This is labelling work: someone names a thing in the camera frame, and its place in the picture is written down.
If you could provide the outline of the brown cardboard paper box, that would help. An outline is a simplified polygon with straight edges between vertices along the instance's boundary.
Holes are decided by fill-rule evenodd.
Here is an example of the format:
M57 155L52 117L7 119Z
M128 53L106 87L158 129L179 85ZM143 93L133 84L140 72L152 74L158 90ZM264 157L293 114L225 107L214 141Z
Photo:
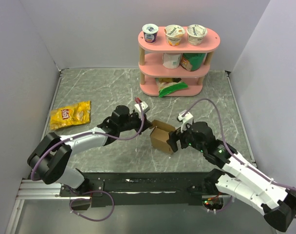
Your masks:
M152 129L150 133L152 147L163 153L173 154L173 150L167 143L167 140L169 140L169 133L175 131L175 127L162 121L154 120L150 128Z

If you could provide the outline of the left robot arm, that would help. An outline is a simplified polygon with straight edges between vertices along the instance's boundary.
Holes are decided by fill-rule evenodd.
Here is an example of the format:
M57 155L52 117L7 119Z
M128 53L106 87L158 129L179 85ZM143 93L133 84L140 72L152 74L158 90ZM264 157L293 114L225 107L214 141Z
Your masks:
M45 184L58 182L71 187L78 196L85 195L90 181L81 171L67 165L70 157L122 140L122 132L135 130L135 134L140 135L152 126L146 115L149 110L146 102L135 104L133 111L125 105L118 105L109 117L88 131L68 136L48 133L27 160L32 168L30 179L41 180Z

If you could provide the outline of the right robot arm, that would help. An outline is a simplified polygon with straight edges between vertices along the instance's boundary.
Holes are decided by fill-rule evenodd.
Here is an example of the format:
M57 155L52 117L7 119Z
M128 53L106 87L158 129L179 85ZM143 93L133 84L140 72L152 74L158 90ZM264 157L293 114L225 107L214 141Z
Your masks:
M296 190L278 185L255 168L235 148L215 138L206 122L187 124L169 134L167 143L174 152L192 147L215 165L205 178L205 189L231 195L261 213L274 229L286 232L296 217Z

